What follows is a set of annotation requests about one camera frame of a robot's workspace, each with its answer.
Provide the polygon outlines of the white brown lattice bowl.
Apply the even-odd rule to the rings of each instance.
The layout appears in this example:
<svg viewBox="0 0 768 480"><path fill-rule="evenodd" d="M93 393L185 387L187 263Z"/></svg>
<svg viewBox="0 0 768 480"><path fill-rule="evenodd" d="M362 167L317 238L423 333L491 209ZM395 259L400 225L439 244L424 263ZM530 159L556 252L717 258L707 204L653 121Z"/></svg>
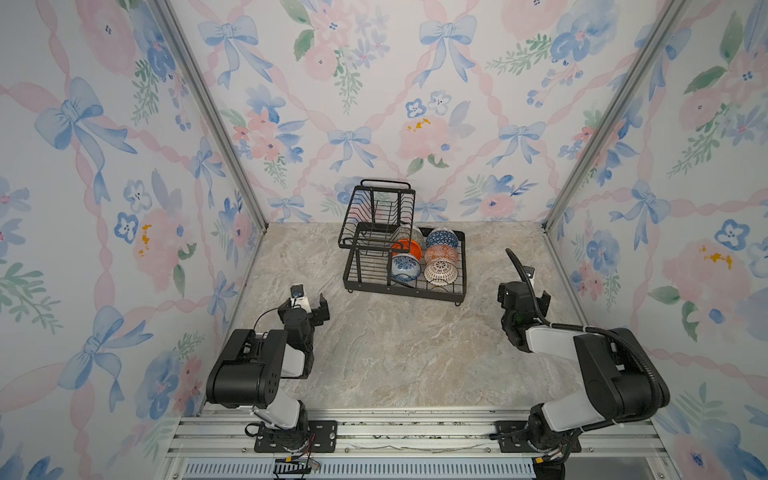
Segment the white brown lattice bowl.
<svg viewBox="0 0 768 480"><path fill-rule="evenodd" d="M432 285L447 286L457 280L458 267L448 260L434 259L426 264L424 278Z"/></svg>

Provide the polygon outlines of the black wire dish rack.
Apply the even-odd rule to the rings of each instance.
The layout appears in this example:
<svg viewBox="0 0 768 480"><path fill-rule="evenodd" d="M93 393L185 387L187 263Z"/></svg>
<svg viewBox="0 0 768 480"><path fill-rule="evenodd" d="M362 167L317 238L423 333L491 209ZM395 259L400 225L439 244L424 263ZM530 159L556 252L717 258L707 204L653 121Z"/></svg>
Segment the black wire dish rack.
<svg viewBox="0 0 768 480"><path fill-rule="evenodd" d="M459 238L458 278L438 287L424 278L425 238L434 227L415 223L416 192L408 182L363 179L348 195L348 207L338 237L340 248L348 252L343 284L348 292L361 291L402 297L423 298L461 305L467 293L465 234L453 230ZM410 283L398 283L390 277L395 231L400 225L418 226L424 235L422 272Z"/></svg>

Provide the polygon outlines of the blue floral ceramic bowl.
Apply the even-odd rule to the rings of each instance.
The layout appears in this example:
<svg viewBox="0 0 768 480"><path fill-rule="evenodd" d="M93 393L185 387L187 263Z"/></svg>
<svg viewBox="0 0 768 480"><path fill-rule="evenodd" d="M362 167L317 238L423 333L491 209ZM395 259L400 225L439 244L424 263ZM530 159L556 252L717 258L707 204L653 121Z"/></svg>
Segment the blue floral ceramic bowl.
<svg viewBox="0 0 768 480"><path fill-rule="evenodd" d="M390 277L398 283L416 281L421 275L420 261L408 253L398 253L391 257Z"/></svg>

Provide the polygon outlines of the red patterned ceramic bowl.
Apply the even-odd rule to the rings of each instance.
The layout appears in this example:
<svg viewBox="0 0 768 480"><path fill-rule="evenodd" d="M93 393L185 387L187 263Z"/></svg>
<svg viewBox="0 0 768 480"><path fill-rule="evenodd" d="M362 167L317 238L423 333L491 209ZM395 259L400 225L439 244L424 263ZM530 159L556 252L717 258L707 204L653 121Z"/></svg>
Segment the red patterned ceramic bowl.
<svg viewBox="0 0 768 480"><path fill-rule="evenodd" d="M460 254L455 247L446 244L435 244L424 252L424 260L427 264L432 261L442 260L453 265L460 263Z"/></svg>

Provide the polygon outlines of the blue geometric patterned bowl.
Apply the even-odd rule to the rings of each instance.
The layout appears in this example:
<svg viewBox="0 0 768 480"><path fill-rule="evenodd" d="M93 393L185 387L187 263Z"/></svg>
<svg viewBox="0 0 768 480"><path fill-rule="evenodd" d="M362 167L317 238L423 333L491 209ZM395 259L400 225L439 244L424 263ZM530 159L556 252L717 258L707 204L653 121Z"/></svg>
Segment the blue geometric patterned bowl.
<svg viewBox="0 0 768 480"><path fill-rule="evenodd" d="M434 228L426 236L425 241L427 248L443 245L456 249L459 246L458 235L448 228Z"/></svg>

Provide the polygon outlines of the orange plastic bowl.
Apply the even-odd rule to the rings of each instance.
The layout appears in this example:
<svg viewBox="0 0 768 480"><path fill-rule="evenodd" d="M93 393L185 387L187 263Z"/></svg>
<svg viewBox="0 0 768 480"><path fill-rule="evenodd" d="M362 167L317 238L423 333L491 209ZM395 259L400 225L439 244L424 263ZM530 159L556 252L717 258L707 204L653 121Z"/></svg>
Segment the orange plastic bowl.
<svg viewBox="0 0 768 480"><path fill-rule="evenodd" d="M421 245L413 239L398 239L392 244L392 249L396 254L410 254L417 260L423 255Z"/></svg>

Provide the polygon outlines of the green patterned ceramic bowl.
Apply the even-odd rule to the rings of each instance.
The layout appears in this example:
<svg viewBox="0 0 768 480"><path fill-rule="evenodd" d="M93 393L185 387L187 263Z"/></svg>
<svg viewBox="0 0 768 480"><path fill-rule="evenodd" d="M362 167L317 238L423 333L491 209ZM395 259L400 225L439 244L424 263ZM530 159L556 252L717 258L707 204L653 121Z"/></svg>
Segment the green patterned ceramic bowl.
<svg viewBox="0 0 768 480"><path fill-rule="evenodd" d="M424 242L424 235L418 226L411 224L400 225L395 231L394 241L411 240L416 243Z"/></svg>

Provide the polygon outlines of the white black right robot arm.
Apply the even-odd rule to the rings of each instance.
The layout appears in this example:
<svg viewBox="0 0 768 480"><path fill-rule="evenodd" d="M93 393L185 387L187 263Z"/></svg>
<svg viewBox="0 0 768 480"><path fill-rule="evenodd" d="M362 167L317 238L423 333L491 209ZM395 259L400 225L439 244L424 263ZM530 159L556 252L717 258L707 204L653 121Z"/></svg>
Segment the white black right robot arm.
<svg viewBox="0 0 768 480"><path fill-rule="evenodd" d="M630 330L547 324L543 313L549 294L537 297L522 281L500 284L497 300L511 345L575 363L583 387L533 406L525 426L500 430L494 439L526 443L539 451L565 449L581 433L644 421L669 404L666 382Z"/></svg>

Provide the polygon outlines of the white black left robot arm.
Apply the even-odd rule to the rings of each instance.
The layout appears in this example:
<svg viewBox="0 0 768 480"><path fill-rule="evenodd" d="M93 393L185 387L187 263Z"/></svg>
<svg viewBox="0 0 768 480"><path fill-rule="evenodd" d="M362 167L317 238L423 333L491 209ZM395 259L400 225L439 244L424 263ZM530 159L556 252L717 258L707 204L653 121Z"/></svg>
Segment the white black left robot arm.
<svg viewBox="0 0 768 480"><path fill-rule="evenodd" d="M249 407L267 430L305 434L309 420L304 404L280 387L283 379L306 379L312 372L317 327L330 319L328 301L311 307L301 285L275 311L280 329L257 332L235 329L206 382L206 400L228 409Z"/></svg>

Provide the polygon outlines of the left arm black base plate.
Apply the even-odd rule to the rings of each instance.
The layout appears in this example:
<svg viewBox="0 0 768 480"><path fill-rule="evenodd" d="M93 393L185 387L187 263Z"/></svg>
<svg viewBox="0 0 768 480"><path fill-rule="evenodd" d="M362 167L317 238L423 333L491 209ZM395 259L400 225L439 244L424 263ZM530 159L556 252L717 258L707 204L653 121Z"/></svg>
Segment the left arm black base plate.
<svg viewBox="0 0 768 480"><path fill-rule="evenodd" d="M269 428L265 423L251 423L245 433L253 439L256 453L333 453L338 438L338 422L334 420L300 421L290 430Z"/></svg>

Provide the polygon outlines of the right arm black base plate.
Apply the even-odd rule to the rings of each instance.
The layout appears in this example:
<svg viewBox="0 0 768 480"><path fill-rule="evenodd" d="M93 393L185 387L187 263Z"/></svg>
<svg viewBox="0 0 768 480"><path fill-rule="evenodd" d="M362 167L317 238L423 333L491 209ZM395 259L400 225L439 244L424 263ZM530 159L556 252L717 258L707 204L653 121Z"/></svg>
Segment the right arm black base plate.
<svg viewBox="0 0 768 480"><path fill-rule="evenodd" d="M489 438L498 442L502 453L564 453L571 436L570 431L554 432L530 421L496 421L494 428Z"/></svg>

